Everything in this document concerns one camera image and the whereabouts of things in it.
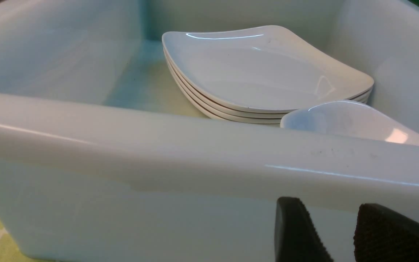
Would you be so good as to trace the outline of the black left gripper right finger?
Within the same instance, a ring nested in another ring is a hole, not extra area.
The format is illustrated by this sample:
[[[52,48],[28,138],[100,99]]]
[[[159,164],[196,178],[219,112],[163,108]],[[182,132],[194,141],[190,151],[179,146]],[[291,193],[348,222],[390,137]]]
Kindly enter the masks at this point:
[[[362,204],[354,257],[357,262],[419,262],[419,222],[377,203]]]

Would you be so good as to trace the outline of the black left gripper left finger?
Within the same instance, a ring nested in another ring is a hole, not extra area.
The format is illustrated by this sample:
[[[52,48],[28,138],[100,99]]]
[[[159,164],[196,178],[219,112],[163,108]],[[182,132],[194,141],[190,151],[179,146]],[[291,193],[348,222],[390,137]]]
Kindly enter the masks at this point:
[[[276,262],[333,261],[299,198],[277,199],[274,246]]]

